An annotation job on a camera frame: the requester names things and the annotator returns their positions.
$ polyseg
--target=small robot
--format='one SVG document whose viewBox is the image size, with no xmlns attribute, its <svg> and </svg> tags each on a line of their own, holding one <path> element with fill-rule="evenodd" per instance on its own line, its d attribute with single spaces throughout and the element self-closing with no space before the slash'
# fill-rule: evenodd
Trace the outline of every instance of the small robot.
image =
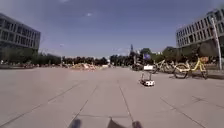
<svg viewBox="0 0 224 128">
<path fill-rule="evenodd" d="M 155 85 L 155 81 L 152 80 L 152 71 L 153 71 L 153 66 L 152 65 L 144 66 L 144 72 L 142 73 L 142 77 L 141 77 L 141 80 L 140 80 L 140 83 L 142 85 L 148 86 L 148 87 L 151 87 L 151 86 Z"/>
</svg>

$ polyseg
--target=ground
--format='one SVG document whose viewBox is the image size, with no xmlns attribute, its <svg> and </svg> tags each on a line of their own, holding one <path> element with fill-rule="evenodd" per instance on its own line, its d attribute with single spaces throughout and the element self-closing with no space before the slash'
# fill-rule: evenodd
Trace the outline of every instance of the ground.
<svg viewBox="0 0 224 128">
<path fill-rule="evenodd" d="M 0 71 L 0 128 L 106 128 L 110 118 L 130 127 L 223 128 L 224 81 L 155 74 L 139 84 L 127 68 Z"/>
</svg>

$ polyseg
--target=cloud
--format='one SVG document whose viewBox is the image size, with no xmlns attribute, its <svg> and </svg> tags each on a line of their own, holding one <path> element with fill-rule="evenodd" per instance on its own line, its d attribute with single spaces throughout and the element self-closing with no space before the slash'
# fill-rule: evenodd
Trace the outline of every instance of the cloud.
<svg viewBox="0 0 224 128">
<path fill-rule="evenodd" d="M 92 16 L 92 15 L 93 15 L 92 13 L 87 13 L 87 14 L 86 14 L 86 16 Z"/>
<path fill-rule="evenodd" d="M 66 2 L 69 2 L 70 0 L 59 0 L 59 2 L 61 3 L 66 3 Z"/>
</svg>

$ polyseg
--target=lamp post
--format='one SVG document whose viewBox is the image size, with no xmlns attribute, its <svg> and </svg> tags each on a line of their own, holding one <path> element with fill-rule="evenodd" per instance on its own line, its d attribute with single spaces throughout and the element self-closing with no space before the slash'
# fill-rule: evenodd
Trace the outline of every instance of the lamp post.
<svg viewBox="0 0 224 128">
<path fill-rule="evenodd" d="M 221 49 L 220 49 L 220 44 L 219 44 L 219 37 L 218 37 L 217 30 L 216 30 L 216 27 L 215 27 L 214 18 L 211 18 L 211 21 L 212 21 L 212 26 L 213 26 L 214 39 L 215 39 L 215 42 L 216 42 L 217 48 L 218 48 L 219 69 L 222 70 L 222 56 L 221 56 Z"/>
<path fill-rule="evenodd" d="M 63 59 L 62 59 L 62 54 L 61 54 L 61 67 L 62 67 Z"/>
</svg>

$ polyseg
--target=bicycle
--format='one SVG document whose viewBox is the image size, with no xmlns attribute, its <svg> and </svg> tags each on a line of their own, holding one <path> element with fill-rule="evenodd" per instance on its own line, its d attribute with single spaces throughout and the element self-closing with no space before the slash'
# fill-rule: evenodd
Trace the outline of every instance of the bicycle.
<svg viewBox="0 0 224 128">
<path fill-rule="evenodd" d="M 166 60 L 162 60 L 159 63 L 154 64 L 154 70 L 152 74 L 155 74 L 157 71 L 167 72 L 170 71 L 170 69 L 174 69 L 175 65 L 174 62 L 167 63 Z"/>
<path fill-rule="evenodd" d="M 186 61 L 186 64 L 177 64 L 174 69 L 174 76 L 176 78 L 185 79 L 189 72 L 196 71 L 198 68 L 200 68 L 202 77 L 204 79 L 207 79 L 208 71 L 206 70 L 206 68 L 203 64 L 203 62 L 206 62 L 206 61 L 208 61 L 208 57 L 201 57 L 201 58 L 198 57 L 198 61 L 193 69 L 191 68 L 190 64 L 188 63 L 188 60 Z"/>
</svg>

